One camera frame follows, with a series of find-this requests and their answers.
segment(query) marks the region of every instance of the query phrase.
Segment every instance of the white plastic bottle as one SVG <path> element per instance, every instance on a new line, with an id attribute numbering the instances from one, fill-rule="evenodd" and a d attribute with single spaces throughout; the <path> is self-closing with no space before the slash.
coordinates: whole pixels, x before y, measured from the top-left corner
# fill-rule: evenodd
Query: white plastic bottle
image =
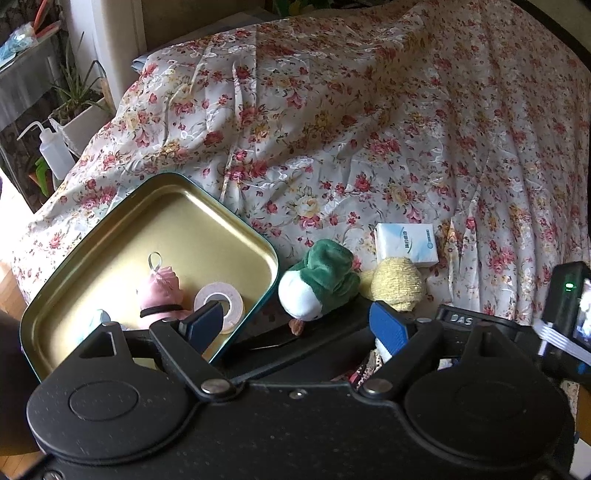
<path id="1" fill-rule="evenodd" d="M 20 140 L 32 127 L 41 129 L 39 152 L 45 158 L 47 165 L 49 165 L 56 178 L 63 180 L 74 166 L 74 158 L 64 143 L 63 137 L 61 134 L 55 133 L 51 128 L 43 128 L 43 125 L 39 122 L 33 122 L 23 130 L 17 140 Z"/>

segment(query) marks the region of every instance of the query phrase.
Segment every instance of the blue clamp pad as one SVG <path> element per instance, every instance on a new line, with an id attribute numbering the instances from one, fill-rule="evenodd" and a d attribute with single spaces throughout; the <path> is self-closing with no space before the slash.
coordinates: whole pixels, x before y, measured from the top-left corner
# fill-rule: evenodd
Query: blue clamp pad
<path id="1" fill-rule="evenodd" d="M 200 355 L 222 331 L 223 307 L 217 300 L 208 301 L 203 307 L 181 320 L 178 332 Z"/>
<path id="2" fill-rule="evenodd" d="M 408 330 L 401 315 L 381 300 L 369 308 L 369 329 L 392 356 L 408 343 Z"/>

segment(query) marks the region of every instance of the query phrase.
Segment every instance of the gold tin tray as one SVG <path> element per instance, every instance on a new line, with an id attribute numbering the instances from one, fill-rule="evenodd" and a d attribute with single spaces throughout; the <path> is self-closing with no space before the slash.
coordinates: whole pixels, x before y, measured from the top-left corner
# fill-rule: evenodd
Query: gold tin tray
<path id="1" fill-rule="evenodd" d="M 271 294 L 278 260 L 271 244 L 189 179 L 156 175 L 95 226 L 33 299 L 21 322 L 23 350 L 39 379 L 77 346 L 97 309 L 137 328 L 136 287 L 150 273 L 157 251 L 184 291 L 183 306 L 206 284 L 236 288 L 246 315 L 232 333 L 220 334 L 204 353 L 215 359 Z"/>

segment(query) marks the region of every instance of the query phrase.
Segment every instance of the floral bedsheet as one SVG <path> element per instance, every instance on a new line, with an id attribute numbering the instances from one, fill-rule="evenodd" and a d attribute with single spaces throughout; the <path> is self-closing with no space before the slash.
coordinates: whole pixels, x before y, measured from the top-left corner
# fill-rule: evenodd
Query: floral bedsheet
<path id="1" fill-rule="evenodd" d="M 375 266 L 378 222 L 427 222 L 440 302 L 529 323 L 554 265 L 589 261 L 591 74 L 508 0 L 399 0 L 153 54 L 39 210 L 13 270 L 31 300 L 152 175 L 189 176 L 285 264 L 332 238 Z"/>

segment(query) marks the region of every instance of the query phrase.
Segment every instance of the tissue pack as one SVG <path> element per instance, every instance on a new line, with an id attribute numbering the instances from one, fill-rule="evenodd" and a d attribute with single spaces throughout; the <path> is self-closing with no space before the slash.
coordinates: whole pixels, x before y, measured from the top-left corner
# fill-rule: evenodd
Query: tissue pack
<path id="1" fill-rule="evenodd" d="M 420 268 L 439 261 L 430 223 L 378 223 L 374 234 L 378 263 L 388 257 L 407 257 Z"/>

